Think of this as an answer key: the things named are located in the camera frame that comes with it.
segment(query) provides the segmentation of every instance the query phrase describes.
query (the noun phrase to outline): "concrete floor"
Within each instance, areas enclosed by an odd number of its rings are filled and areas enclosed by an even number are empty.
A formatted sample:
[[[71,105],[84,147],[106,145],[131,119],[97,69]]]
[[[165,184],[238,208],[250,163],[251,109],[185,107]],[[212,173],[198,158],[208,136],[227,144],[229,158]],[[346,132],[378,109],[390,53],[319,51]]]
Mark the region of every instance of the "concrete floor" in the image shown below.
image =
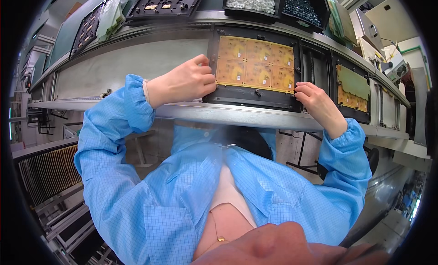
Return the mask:
[[[51,123],[56,126],[52,128],[51,133],[54,135],[38,135],[39,144],[52,142],[55,140],[63,139],[62,124],[70,122],[78,122],[83,118],[83,112],[68,111],[65,114],[68,120],[63,120],[51,116]],[[173,124],[172,120],[155,120],[151,129],[155,133],[153,135],[141,136],[138,138],[143,157],[146,164],[152,164],[150,167],[136,167],[137,173],[141,179],[156,169],[162,161],[170,156],[170,149],[173,140]],[[297,131],[284,131],[282,132],[292,134],[293,136],[287,136],[276,134],[276,148],[277,148],[277,162],[286,164],[287,161],[298,164],[301,143],[303,141],[303,132]],[[303,154],[300,165],[314,165],[318,159],[319,148],[321,142],[311,136],[306,136],[305,144],[303,148]],[[140,158],[136,148],[135,140],[130,139],[126,141],[127,153],[126,160],[128,163],[138,165]],[[392,200],[397,196],[399,190],[401,190],[405,182],[413,175],[413,170],[402,167],[392,161],[393,151],[385,148],[378,147],[380,152],[380,160],[377,170],[368,184],[368,190],[365,195],[365,206],[360,214],[358,220],[350,230],[347,237],[354,234],[360,228],[363,228],[367,223],[376,218],[382,211],[388,209],[392,203]],[[305,172],[300,169],[295,169],[299,174],[303,175],[313,184],[322,184],[318,175]]]

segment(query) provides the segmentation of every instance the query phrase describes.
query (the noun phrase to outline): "woman's left hand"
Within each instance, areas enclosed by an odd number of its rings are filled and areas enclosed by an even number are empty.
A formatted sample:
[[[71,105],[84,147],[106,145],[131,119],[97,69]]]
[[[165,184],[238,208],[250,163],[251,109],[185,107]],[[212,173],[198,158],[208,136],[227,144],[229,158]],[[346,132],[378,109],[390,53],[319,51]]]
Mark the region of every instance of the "woman's left hand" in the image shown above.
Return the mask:
[[[147,82],[149,104],[156,109],[170,102],[202,98],[215,91],[216,78],[208,65],[208,58],[199,55]]]

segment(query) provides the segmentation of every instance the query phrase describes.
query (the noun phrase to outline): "woman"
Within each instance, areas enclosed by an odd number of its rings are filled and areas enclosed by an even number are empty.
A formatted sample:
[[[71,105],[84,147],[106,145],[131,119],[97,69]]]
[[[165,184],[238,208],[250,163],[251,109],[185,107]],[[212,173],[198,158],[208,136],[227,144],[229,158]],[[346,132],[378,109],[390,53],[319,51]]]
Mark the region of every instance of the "woman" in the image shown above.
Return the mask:
[[[273,134],[247,128],[227,137],[227,128],[175,126],[172,155],[144,180],[126,164],[123,138],[147,131],[156,108],[215,88],[208,59],[199,55],[151,81],[128,75],[125,87],[85,112],[74,162],[108,246],[125,264],[188,264],[252,229],[287,221],[301,225],[308,242],[338,245],[363,208],[371,178],[365,134],[311,83],[297,83],[295,97],[324,127],[323,185],[273,161],[265,152],[275,150]],[[221,148],[230,139],[239,144]]]

